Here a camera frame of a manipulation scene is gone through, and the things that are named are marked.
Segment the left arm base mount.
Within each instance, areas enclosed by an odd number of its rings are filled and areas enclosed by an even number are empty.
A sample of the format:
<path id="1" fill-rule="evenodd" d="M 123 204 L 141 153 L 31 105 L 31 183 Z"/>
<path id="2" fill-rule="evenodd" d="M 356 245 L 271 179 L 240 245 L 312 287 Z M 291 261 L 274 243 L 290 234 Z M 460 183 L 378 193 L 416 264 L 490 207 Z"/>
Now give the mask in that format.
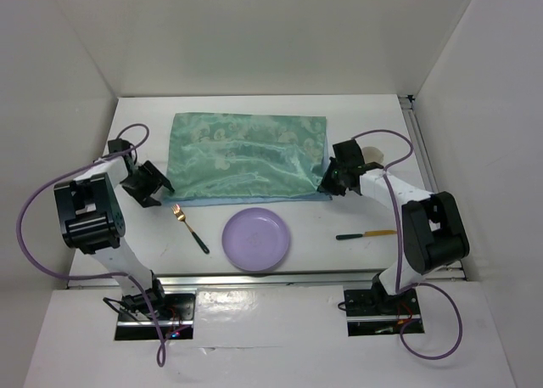
<path id="1" fill-rule="evenodd" d="M 103 298 L 103 303 L 117 315 L 116 341 L 157 340 L 158 334 L 152 316 L 139 311 L 131 312 L 120 300 Z M 196 307 L 196 293 L 184 291 L 165 295 L 165 306 L 155 312 L 160 330 L 167 340 L 191 340 Z"/>

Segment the teal satin placemat cloth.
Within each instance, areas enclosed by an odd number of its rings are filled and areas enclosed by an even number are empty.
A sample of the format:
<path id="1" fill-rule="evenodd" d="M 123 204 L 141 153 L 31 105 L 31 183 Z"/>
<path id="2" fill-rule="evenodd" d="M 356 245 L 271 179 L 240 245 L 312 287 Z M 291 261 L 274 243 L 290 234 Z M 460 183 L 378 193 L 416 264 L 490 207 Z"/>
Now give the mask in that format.
<path id="1" fill-rule="evenodd" d="M 185 206 L 321 201 L 323 116 L 187 112 L 175 115 L 167 202 Z"/>

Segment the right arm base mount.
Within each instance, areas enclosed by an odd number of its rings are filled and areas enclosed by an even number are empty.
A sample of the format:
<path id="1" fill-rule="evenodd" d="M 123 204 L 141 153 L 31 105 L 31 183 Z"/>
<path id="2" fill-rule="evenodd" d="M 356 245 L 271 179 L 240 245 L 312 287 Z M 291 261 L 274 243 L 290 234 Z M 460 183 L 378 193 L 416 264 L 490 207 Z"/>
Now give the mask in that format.
<path id="1" fill-rule="evenodd" d="M 337 308 L 346 315 L 348 336 L 423 334 L 423 320 L 414 290 L 377 302 L 370 290 L 345 290 Z"/>

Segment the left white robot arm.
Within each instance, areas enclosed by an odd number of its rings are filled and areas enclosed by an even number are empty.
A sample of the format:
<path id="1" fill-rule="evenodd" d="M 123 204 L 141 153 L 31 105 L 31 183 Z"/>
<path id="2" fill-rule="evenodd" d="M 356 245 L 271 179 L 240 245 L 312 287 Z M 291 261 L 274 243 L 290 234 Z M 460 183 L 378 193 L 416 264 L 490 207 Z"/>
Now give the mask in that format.
<path id="1" fill-rule="evenodd" d="M 126 221 L 115 195 L 122 187 L 142 208 L 160 206 L 154 195 L 170 180 L 150 161 L 137 162 L 131 143 L 108 141 L 111 160 L 102 161 L 68 182 L 54 186 L 64 242 L 98 261 L 119 284 L 121 304 L 146 318 L 160 318 L 167 309 L 164 289 L 125 239 Z"/>

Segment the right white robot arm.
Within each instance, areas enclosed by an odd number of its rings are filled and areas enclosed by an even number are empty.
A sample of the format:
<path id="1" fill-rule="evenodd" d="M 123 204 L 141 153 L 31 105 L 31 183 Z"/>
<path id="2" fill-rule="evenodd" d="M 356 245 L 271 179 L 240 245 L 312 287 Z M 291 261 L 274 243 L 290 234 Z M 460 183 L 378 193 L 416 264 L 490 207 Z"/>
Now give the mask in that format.
<path id="1" fill-rule="evenodd" d="M 452 194 L 430 193 L 393 176 L 381 163 L 367 161 L 354 139 L 335 144 L 333 152 L 318 190 L 335 196 L 350 190 L 395 214 L 398 256 L 372 280 L 374 310 L 391 312 L 400 295 L 426 275 L 468 256 L 470 245 Z"/>

